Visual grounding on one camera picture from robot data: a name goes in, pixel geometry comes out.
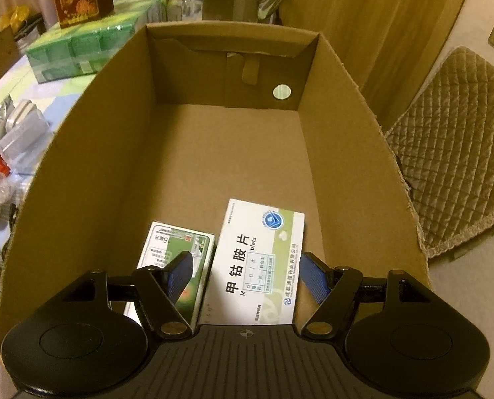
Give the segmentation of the small green medicine box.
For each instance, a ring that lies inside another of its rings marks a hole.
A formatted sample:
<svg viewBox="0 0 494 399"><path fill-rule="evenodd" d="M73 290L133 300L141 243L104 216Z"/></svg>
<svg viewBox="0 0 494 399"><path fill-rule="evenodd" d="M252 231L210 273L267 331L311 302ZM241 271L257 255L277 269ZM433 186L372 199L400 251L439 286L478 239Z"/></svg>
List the small green medicine box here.
<svg viewBox="0 0 494 399"><path fill-rule="evenodd" d="M215 237L154 221L137 268L157 268L155 278L191 328L195 328L214 255Z"/></svg>

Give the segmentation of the quilted chair cushion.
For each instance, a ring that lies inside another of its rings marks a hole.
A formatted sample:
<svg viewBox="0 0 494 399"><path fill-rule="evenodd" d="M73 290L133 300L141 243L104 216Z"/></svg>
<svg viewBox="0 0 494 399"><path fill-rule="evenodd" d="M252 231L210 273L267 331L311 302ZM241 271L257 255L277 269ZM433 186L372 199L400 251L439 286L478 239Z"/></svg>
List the quilted chair cushion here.
<svg viewBox="0 0 494 399"><path fill-rule="evenodd" d="M386 133L427 258L494 231L494 66L459 47Z"/></svg>

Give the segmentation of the large brown cardboard box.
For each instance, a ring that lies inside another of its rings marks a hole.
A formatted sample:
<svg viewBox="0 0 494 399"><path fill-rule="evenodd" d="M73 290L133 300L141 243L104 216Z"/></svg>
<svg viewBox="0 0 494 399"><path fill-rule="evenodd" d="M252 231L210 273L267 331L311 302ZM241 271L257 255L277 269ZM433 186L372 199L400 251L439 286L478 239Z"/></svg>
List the large brown cardboard box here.
<svg viewBox="0 0 494 399"><path fill-rule="evenodd" d="M304 249L332 267L428 279L395 156L323 35L151 24L39 164L5 256L0 344L86 271L130 274L152 221L216 234L232 198L302 212Z"/></svg>

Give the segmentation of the yellow plastic bag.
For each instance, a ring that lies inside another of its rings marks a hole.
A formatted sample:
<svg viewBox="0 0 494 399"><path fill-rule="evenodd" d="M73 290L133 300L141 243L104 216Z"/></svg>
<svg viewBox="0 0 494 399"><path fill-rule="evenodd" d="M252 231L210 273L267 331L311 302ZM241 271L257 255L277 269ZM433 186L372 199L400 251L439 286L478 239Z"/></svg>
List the yellow plastic bag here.
<svg viewBox="0 0 494 399"><path fill-rule="evenodd" d="M0 31L10 28L16 35L22 28L29 24L31 8L28 5L17 5L0 17Z"/></svg>

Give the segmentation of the checkered tablecloth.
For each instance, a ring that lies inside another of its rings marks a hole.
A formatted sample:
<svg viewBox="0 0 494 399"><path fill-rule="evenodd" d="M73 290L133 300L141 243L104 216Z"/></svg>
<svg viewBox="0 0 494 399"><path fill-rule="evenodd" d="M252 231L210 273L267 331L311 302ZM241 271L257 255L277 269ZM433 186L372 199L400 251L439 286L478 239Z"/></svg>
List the checkered tablecloth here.
<svg viewBox="0 0 494 399"><path fill-rule="evenodd" d="M25 57L12 66L0 79L0 102L10 95L14 108L22 101L29 100L44 114L50 130L56 133L77 99L87 89L95 75L63 78L39 84ZM20 186L9 203L0 210L0 252L4 258L5 249L10 245L10 237L20 205L24 202L33 175L22 175Z"/></svg>

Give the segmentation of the green tissue pack stack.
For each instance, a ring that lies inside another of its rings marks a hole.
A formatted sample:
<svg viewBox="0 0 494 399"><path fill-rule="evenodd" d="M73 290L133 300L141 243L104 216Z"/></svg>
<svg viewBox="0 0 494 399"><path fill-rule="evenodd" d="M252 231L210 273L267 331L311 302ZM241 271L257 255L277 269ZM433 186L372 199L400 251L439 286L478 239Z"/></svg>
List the green tissue pack stack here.
<svg viewBox="0 0 494 399"><path fill-rule="evenodd" d="M111 14L68 28L54 25L26 49L39 84L95 74L142 27L161 20L163 0L115 0Z"/></svg>

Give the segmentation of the clear plastic packaging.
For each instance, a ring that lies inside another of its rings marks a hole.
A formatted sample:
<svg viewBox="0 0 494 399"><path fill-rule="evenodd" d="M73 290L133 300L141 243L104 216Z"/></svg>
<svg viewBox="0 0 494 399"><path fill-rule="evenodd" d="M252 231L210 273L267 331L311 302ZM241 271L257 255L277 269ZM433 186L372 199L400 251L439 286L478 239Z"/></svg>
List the clear plastic packaging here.
<svg viewBox="0 0 494 399"><path fill-rule="evenodd" d="M11 171L33 175L50 142L53 132L44 114L29 100L22 100L5 123L0 140L0 155Z"/></svg>

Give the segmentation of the wooden door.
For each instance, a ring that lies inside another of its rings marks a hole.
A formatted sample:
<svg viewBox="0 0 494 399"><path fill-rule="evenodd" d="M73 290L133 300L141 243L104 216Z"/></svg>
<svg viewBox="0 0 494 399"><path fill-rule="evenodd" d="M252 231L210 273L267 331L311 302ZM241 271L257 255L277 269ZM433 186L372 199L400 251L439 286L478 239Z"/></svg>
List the wooden door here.
<svg viewBox="0 0 494 399"><path fill-rule="evenodd" d="M324 33L380 126L405 112L465 0L285 0L283 24Z"/></svg>

